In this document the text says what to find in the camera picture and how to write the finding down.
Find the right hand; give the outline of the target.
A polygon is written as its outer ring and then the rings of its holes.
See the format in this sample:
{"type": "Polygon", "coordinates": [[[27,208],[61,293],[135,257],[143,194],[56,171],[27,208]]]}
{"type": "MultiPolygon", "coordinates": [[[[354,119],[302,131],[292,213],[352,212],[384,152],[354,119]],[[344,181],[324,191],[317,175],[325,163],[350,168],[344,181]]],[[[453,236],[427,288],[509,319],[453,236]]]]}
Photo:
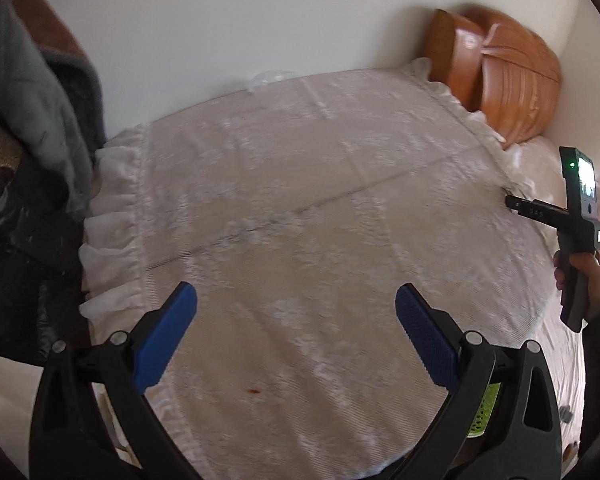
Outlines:
{"type": "Polygon", "coordinates": [[[569,261],[588,279],[588,310],[584,319],[591,323],[600,316],[600,253],[572,254],[569,261]]]}

